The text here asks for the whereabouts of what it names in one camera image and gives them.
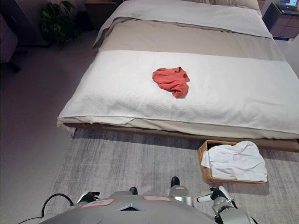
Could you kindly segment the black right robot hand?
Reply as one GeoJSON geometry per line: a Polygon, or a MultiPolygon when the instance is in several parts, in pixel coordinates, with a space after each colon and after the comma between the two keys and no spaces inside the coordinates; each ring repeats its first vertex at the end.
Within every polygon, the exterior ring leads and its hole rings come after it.
{"type": "Polygon", "coordinates": [[[197,202],[203,203],[203,202],[214,201],[218,197],[223,197],[226,200],[231,199],[230,194],[226,191],[226,189],[223,186],[211,187],[210,191],[211,191],[210,194],[198,197],[197,202]]]}

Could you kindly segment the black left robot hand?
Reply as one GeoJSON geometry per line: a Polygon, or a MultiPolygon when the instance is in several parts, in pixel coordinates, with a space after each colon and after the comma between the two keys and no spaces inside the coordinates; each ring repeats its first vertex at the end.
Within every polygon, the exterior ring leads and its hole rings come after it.
{"type": "Polygon", "coordinates": [[[98,198],[99,195],[100,195],[100,192],[87,191],[79,197],[77,203],[80,203],[80,202],[90,203],[90,202],[99,200],[99,198],[98,198]]]}

